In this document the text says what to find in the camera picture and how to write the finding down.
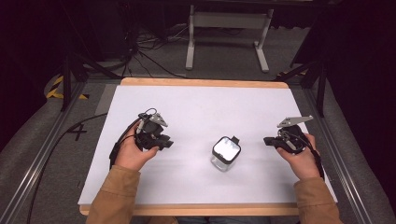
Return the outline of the black metal stand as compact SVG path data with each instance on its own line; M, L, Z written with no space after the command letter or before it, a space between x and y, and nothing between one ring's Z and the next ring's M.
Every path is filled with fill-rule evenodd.
M99 63L75 52L69 53L63 64L62 76L64 78L63 84L63 106L61 111L64 112L68 107L71 106L72 101L79 97L78 88L83 88L86 81L89 78L84 64L87 64L94 71L99 72L106 77L112 79L121 79L120 76L114 74L107 68L103 67Z
M279 73L275 81L285 82L286 80L296 77L304 72L304 77L300 80L299 85L303 89L311 89L315 83L318 83L317 97L316 97L316 110L319 115L324 117L324 94L326 87L327 65L324 61L313 61L298 66L289 72Z

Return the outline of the white metal stand frame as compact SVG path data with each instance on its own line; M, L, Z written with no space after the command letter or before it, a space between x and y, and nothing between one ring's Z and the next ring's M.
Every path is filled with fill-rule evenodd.
M253 46L256 55L264 73L269 72L269 65L266 61L263 45L270 23L273 18L274 11L268 9L263 14L252 13L226 13L226 12L202 12L196 11L194 5L190 6L189 16L189 44L187 48L187 56L185 68L191 70L193 68L195 40L194 29L200 28L236 28L236 29L256 29L261 30L261 37L255 41Z

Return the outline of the white table mat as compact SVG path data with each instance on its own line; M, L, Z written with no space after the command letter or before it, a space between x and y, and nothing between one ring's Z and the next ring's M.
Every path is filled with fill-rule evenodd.
M79 204L92 202L109 170L109 154L138 116L155 108L173 145L141 170L136 201L152 204L292 203L297 178L263 138L300 110L290 89L119 86L100 135ZM222 136L242 148L227 172L210 161Z

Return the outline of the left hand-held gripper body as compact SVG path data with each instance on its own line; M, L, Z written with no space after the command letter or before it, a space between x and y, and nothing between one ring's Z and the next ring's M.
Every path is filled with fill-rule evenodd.
M140 122L135 130L135 143L140 150L151 149L152 145L157 144L156 139L165 135L163 128L167 127L167 123L155 108L152 114L147 110L138 117Z

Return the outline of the clear square jar with lid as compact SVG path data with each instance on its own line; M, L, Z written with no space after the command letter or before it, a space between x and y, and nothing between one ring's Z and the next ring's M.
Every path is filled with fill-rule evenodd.
M235 136L222 136L212 147L211 163L220 171L227 172L238 158L242 148Z

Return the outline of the aluminium rail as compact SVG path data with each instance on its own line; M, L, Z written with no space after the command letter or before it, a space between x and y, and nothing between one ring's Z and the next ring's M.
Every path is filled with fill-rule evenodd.
M351 208L357 218L359 224L373 224L366 207L361 200L361 196L357 191L356 185L347 169L347 166L339 152L326 120L319 114L316 105L316 99L311 90L303 89L304 97L307 100L310 110L313 112L316 123L324 135L326 145L330 150L330 158L334 169L340 179L344 192L348 198Z
M61 111L56 120L54 121L48 135L46 136L41 148L38 150L35 158L27 169L21 183L15 191L12 199L7 205L2 216L0 216L0 224L12 224L16 216L21 210L25 200L27 199L30 191L32 190L35 182L40 176L44 163L50 157L50 152L55 146L55 142L60 136L61 129L65 124L66 118L71 111L71 108L78 100L86 86L85 82L78 82L75 84L74 89L71 91L71 96L64 111Z

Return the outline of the person's left hand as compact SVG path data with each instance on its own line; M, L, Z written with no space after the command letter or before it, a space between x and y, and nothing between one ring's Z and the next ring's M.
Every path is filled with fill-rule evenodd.
M120 150L114 164L132 171L140 171L147 161L152 159L159 151L158 147L152 147L147 151L141 151L134 141L134 134L138 124L135 124L121 140Z

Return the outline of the person's right hand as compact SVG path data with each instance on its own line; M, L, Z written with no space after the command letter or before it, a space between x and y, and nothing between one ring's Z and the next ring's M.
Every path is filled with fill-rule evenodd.
M281 147L278 147L276 151L285 161L289 163L291 170L300 180L320 177L315 156L310 148L305 149L303 152L297 155L289 154L289 152Z

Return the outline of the yellow black floor tape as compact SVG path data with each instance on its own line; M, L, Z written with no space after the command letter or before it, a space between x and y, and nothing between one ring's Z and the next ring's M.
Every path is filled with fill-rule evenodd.
M55 81L53 82L51 88L49 89L49 92L46 94L47 98L57 98L57 99L63 99L64 95L60 92L58 92L59 87L64 81L64 77L62 75L59 75Z

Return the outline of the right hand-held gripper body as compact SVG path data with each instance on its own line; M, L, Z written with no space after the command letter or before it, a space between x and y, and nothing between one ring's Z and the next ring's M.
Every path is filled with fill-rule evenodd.
M277 136L285 146L283 149L290 154L299 154L310 145L309 140L302 132L299 123L312 120L312 116L284 118L278 125Z

